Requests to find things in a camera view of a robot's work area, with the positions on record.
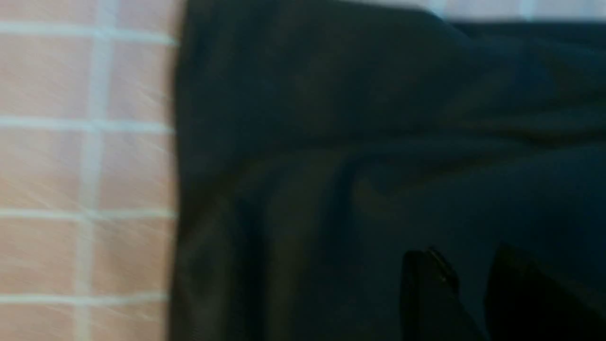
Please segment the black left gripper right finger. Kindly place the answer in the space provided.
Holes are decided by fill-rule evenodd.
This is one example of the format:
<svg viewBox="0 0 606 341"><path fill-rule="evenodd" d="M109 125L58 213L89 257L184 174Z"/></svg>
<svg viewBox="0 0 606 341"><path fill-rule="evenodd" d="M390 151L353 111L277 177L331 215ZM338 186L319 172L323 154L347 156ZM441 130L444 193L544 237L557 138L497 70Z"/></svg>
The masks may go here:
<svg viewBox="0 0 606 341"><path fill-rule="evenodd" d="M605 293L503 245L484 299L492 341L603 341Z"/></svg>

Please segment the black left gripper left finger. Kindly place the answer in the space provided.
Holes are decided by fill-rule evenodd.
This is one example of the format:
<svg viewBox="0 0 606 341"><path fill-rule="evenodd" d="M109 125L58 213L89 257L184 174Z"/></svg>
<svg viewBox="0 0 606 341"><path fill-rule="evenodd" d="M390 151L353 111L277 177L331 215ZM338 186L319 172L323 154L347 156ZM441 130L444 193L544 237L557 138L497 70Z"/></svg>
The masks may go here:
<svg viewBox="0 0 606 341"><path fill-rule="evenodd" d="M459 300L456 271L435 248L402 259L400 327L403 341L484 341Z"/></svg>

